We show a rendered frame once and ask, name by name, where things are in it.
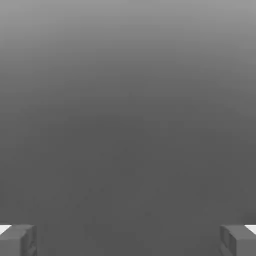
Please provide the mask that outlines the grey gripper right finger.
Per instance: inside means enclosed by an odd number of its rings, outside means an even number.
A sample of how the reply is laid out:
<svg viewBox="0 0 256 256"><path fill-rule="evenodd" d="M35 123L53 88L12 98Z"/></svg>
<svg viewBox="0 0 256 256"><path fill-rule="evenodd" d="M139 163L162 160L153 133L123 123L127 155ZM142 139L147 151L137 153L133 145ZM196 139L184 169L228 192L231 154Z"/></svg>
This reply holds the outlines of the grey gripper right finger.
<svg viewBox="0 0 256 256"><path fill-rule="evenodd" d="M221 256L256 256L256 224L221 225Z"/></svg>

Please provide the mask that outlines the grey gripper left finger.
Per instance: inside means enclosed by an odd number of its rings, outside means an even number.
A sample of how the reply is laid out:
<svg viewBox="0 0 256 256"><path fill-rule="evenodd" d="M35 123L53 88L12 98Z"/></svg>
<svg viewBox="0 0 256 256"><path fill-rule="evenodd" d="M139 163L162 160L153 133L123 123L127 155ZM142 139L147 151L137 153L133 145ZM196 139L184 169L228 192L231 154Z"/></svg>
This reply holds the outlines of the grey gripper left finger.
<svg viewBox="0 0 256 256"><path fill-rule="evenodd" d="M38 256L37 226L0 224L0 256Z"/></svg>

